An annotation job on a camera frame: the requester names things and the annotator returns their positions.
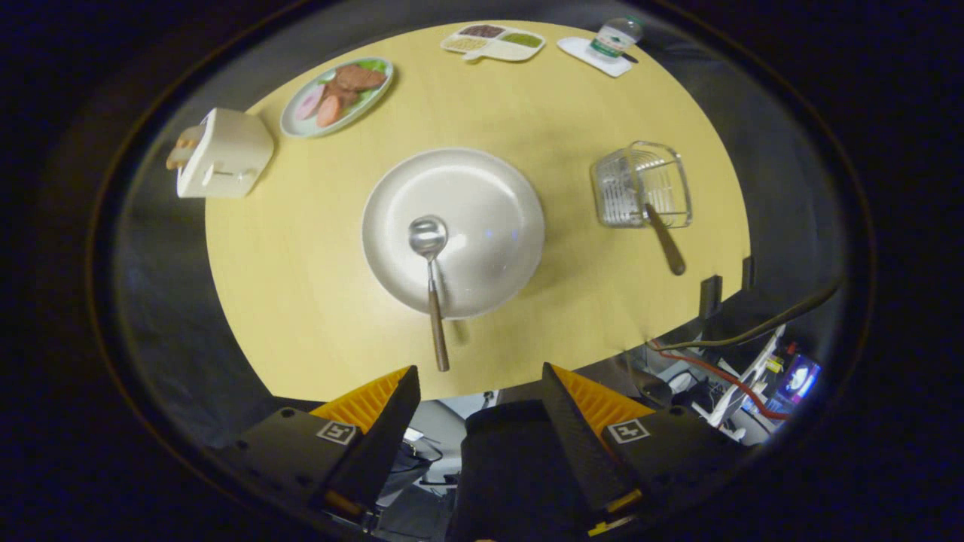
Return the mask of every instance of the water bottle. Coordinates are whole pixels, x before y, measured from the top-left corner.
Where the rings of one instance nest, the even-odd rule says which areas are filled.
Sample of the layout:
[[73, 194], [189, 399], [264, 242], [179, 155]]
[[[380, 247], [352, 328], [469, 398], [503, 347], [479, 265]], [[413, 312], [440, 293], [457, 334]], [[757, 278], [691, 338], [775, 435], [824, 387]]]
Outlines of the water bottle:
[[643, 23], [636, 17], [609, 19], [589, 43], [586, 51], [594, 59], [613, 63], [623, 56], [623, 51], [629, 49], [642, 37]]

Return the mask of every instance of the spoon handle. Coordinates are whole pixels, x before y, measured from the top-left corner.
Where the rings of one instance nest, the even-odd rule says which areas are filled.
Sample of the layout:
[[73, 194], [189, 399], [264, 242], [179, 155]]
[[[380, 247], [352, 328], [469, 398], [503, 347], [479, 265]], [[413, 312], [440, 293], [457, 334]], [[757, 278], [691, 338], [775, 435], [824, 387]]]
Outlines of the spoon handle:
[[448, 349], [445, 348], [445, 332], [442, 330], [442, 310], [439, 309], [439, 293], [435, 287], [435, 277], [431, 275], [429, 266], [428, 277], [428, 308], [432, 314], [432, 339], [435, 341], [435, 359], [439, 362], [439, 371], [448, 370]]
[[650, 203], [646, 203], [645, 206], [646, 215], [649, 217], [653, 229], [656, 230], [656, 237], [659, 239], [659, 244], [662, 245], [670, 271], [674, 275], [682, 275], [686, 272], [686, 264], [683, 262], [683, 255], [680, 254], [680, 248], [673, 242], [673, 237], [670, 236], [669, 230], [666, 229], [666, 225], [662, 223], [662, 219], [659, 218], [653, 206]]

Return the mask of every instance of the yellow tabletop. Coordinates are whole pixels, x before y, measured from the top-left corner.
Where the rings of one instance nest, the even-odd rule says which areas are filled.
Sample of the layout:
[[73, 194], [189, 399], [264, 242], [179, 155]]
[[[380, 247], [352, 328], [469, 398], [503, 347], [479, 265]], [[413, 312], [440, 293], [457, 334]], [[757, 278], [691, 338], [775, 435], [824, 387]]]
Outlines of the yellow tabletop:
[[[637, 346], [697, 316], [700, 282], [739, 290], [750, 255], [736, 173], [710, 121], [665, 69], [639, 64], [611, 78], [555, 43], [592, 33], [502, 21], [541, 34], [532, 59], [471, 65], [439, 43], [464, 23], [371, 43], [330, 60], [255, 104], [275, 156], [241, 200], [208, 200], [207, 248], [218, 296], [248, 361], [275, 395], [330, 400], [401, 366], [419, 368], [432, 399], [537, 380], [542, 363], [573, 369]], [[395, 64], [384, 99], [356, 123], [319, 139], [281, 134], [299, 89], [354, 58]], [[680, 153], [693, 221], [672, 230], [686, 260], [672, 275], [652, 230], [612, 230], [596, 219], [590, 166], [635, 140]], [[438, 372], [428, 316], [385, 292], [362, 253], [362, 211], [395, 164], [428, 149], [484, 150], [518, 168], [546, 217], [542, 263], [494, 312], [446, 321], [451, 370]]]

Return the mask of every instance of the white coaster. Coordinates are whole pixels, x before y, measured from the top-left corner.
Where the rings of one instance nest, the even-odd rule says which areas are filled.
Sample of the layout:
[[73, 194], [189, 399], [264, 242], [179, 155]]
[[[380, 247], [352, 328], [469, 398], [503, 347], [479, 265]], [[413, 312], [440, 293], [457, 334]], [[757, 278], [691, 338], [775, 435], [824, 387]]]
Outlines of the white coaster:
[[616, 62], [608, 63], [608, 62], [597, 60], [589, 56], [589, 53], [586, 52], [586, 48], [589, 47], [589, 42], [590, 41], [587, 40], [586, 38], [573, 37], [573, 38], [563, 38], [562, 40], [557, 41], [556, 45], [559, 45], [560, 49], [573, 55], [574, 57], [578, 58], [582, 62], [590, 66], [593, 66], [595, 68], [598, 68], [606, 75], [609, 75], [612, 77], [619, 77], [620, 75], [629, 71], [630, 68], [632, 68], [632, 63], [623, 57], [619, 57], [618, 59], [616, 59]]

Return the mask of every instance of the metal basket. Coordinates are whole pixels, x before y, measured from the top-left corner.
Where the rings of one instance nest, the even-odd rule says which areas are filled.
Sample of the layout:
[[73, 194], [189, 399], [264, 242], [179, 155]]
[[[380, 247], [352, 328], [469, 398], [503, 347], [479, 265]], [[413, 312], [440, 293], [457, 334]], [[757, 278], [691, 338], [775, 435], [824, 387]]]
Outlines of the metal basket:
[[649, 202], [666, 228], [684, 228], [693, 220], [683, 160], [659, 143], [637, 141], [592, 167], [593, 193], [600, 222], [609, 228], [649, 226]]

